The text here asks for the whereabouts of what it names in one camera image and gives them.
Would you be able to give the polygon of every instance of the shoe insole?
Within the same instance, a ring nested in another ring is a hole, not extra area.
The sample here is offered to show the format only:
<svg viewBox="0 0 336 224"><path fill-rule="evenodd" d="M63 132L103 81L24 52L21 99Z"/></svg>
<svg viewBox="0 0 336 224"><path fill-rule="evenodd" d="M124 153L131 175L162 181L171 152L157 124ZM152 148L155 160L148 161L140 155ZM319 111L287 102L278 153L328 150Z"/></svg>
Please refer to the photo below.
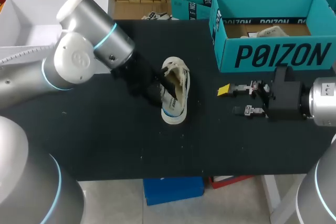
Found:
<svg viewBox="0 0 336 224"><path fill-rule="evenodd" d="M168 81L173 83L175 85L175 93L176 93L176 98L180 104L182 104L182 97L183 97L183 90L182 86L180 85L180 81L177 78L174 70L170 71L170 73L166 76Z"/></svg>

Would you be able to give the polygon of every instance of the white sneaker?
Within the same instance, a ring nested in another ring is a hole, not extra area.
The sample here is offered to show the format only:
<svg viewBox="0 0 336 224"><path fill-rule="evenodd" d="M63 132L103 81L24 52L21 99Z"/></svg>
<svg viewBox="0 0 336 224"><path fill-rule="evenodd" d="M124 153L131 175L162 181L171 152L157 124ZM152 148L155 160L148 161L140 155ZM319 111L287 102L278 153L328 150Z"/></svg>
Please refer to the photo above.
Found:
<svg viewBox="0 0 336 224"><path fill-rule="evenodd" d="M161 86L163 120L168 124L179 124L187 116L187 99L190 88L189 68L178 57L167 58L162 65L168 68L164 73L166 78L175 85L176 97L173 98L163 86Z"/></svg>

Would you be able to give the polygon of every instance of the floor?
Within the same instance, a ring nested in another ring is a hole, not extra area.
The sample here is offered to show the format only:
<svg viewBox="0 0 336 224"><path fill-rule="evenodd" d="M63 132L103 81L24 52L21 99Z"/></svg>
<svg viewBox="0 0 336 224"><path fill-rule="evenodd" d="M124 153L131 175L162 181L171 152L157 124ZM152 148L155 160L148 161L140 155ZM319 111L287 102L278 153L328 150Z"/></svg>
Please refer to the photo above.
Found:
<svg viewBox="0 0 336 224"><path fill-rule="evenodd" d="M269 224L259 177L211 189L202 197L147 206L141 179L81 182L87 200L83 224Z"/></svg>

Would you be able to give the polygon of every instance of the white robotic arm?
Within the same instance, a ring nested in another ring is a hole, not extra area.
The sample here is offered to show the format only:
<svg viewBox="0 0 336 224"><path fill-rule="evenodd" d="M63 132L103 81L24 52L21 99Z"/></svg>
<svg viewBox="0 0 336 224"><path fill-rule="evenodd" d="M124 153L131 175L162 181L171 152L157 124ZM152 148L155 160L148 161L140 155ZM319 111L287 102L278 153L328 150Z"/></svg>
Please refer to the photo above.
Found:
<svg viewBox="0 0 336 224"><path fill-rule="evenodd" d="M161 84L176 97L175 86L161 70L151 67L133 40L94 0L68 0L56 18L63 34L49 56L42 61L0 65L0 109L88 81L96 70L95 58L115 77L123 78L132 95L141 94L161 106Z"/></svg>

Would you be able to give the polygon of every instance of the black tabletop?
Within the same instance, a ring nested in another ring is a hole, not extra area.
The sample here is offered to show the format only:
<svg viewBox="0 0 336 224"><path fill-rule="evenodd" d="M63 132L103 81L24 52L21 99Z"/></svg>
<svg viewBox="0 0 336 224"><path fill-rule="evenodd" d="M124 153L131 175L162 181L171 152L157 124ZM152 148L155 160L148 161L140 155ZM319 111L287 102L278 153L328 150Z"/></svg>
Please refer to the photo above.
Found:
<svg viewBox="0 0 336 224"><path fill-rule="evenodd" d="M219 73L207 21L120 21L138 50L160 68L182 58L191 71L187 119L168 125L160 109L128 95L122 80L96 74L64 93L0 112L26 131L78 180L171 176L306 173L330 145L335 129L313 121L270 123L232 114L261 106L248 95L218 98L227 83L270 81L272 73ZM310 85L330 71L297 71Z"/></svg>

